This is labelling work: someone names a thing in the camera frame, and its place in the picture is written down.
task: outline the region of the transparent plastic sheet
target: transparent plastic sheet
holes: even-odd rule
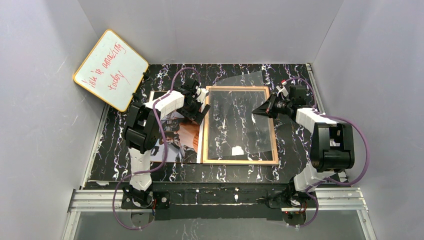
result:
[[[274,126],[268,117],[252,114],[268,98],[262,72],[225,78],[214,86],[220,89],[209,90],[207,159],[272,161]]]

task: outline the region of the picture frame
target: picture frame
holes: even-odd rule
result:
[[[262,100],[265,101],[266,99],[269,98],[269,96],[270,96],[269,88],[267,86],[207,86],[206,89],[209,91],[209,96],[206,97],[205,104],[210,105],[210,110],[206,114],[206,116],[204,117],[204,120],[203,120],[204,121],[204,127],[203,127],[203,143],[202,143],[202,152],[201,152],[202,163],[203,164],[211,164],[211,165],[213,165],[213,164],[218,164],[218,165],[277,165],[277,164],[279,164],[278,153],[277,153],[277,141],[276,141],[276,135],[275,135],[275,131],[274,131],[273,119],[267,118],[265,116],[257,116],[257,115],[255,115],[255,117],[251,116],[252,110],[259,107],[262,104],[262,102],[259,102],[259,101],[262,101]],[[216,107],[216,104],[214,104],[214,102],[211,102],[211,98],[214,98],[213,95],[216,92],[221,92],[221,94],[223,94],[222,92],[228,92],[228,94],[234,95],[234,96],[237,96],[237,95],[243,96],[243,95],[246,95],[246,94],[249,94],[249,95],[256,94],[256,96],[259,96],[259,99],[257,99],[256,102],[255,102],[256,105],[251,105],[251,106],[249,105],[247,107],[243,106],[244,117],[245,117],[244,123],[250,124],[249,127],[250,127],[250,129],[252,129],[251,126],[256,125],[258,120],[260,121],[260,123],[262,124],[262,130],[265,129],[265,130],[268,131],[268,133],[267,133],[268,136],[264,135],[263,131],[261,132],[261,135],[265,136],[264,138],[266,139],[264,144],[269,144],[269,146],[265,146],[265,149],[267,149],[267,151],[250,154],[248,152],[247,153],[244,152],[244,150],[246,151],[246,149],[248,149],[249,146],[245,145],[244,148],[241,147],[241,146],[233,146],[232,149],[230,148],[230,146],[227,146],[227,149],[226,149],[227,155],[226,156],[219,156],[217,158],[217,156],[215,156],[213,154],[209,155],[209,153],[212,151],[212,150],[209,151],[209,147],[211,147],[212,149],[214,147],[213,145],[210,145],[210,143],[212,141],[210,138],[215,137],[215,136],[213,136],[214,132],[215,133],[219,132],[218,130],[211,132],[211,129],[212,128],[219,128],[219,126],[221,126],[221,128],[222,128],[222,125],[226,124],[225,120],[224,120],[224,122],[221,123],[221,122],[216,122],[216,120],[213,119],[212,120],[213,126],[210,125],[210,123],[211,123],[211,120],[210,120],[211,115],[210,114],[215,114],[213,112],[218,111],[217,109],[214,109],[214,107]],[[225,103],[222,103],[221,106],[230,106],[230,108],[231,108],[232,106],[230,104],[231,104],[230,102],[225,102]],[[234,131],[238,131],[238,138],[240,138],[239,137],[240,130],[237,130],[237,124],[235,125],[235,127],[227,127],[225,130],[227,132],[232,131],[233,134],[235,133]],[[246,131],[250,131],[249,135],[250,135],[250,138],[252,140],[254,140],[255,137],[257,136],[257,134],[254,135],[254,136],[252,136],[252,134],[251,134],[251,133],[254,133],[255,130],[247,130],[246,129],[243,132],[244,135],[248,135],[248,134],[246,134]],[[259,157],[259,159],[257,159],[257,160],[252,159],[253,156],[255,156],[255,155],[257,155],[256,157]]]

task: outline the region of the gray wall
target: gray wall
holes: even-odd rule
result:
[[[371,164],[358,185],[381,240],[424,234],[423,13],[419,0],[345,0],[313,63],[327,111],[368,138]]]
[[[313,62],[342,0],[79,0],[151,64]]]
[[[0,239],[60,239],[103,103],[72,74],[98,37],[76,0],[0,7]]]

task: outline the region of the table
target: table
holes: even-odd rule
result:
[[[181,68],[193,67],[201,75],[202,86],[242,74],[262,72],[263,85],[276,93],[275,86],[291,77],[304,78],[310,82],[305,64],[152,64],[147,70],[148,81],[140,84],[137,94],[147,102],[150,91],[167,91],[174,74]],[[180,74],[182,79],[194,78],[193,72]],[[130,156],[122,133],[126,112],[109,108],[92,161],[89,182],[117,182],[131,173]],[[286,184],[304,167],[309,157],[311,134],[287,116],[274,120],[279,164],[257,165],[204,165],[195,163],[166,163],[151,174],[154,182],[180,183],[279,183]]]

